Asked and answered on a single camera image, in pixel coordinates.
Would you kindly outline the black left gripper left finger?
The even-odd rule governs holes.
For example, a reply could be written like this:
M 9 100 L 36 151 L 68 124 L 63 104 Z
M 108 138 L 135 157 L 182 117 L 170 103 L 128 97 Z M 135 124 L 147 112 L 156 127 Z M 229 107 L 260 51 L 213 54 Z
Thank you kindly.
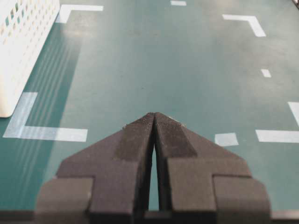
M 155 115 L 64 159 L 42 185 L 37 224 L 131 224 L 148 207 Z

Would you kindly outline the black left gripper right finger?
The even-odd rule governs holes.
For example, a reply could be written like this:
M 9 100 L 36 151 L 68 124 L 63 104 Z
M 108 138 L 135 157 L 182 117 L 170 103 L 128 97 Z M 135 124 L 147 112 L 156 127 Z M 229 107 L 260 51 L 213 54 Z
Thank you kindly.
M 265 186 L 247 162 L 155 113 L 159 209 L 182 224 L 269 224 Z

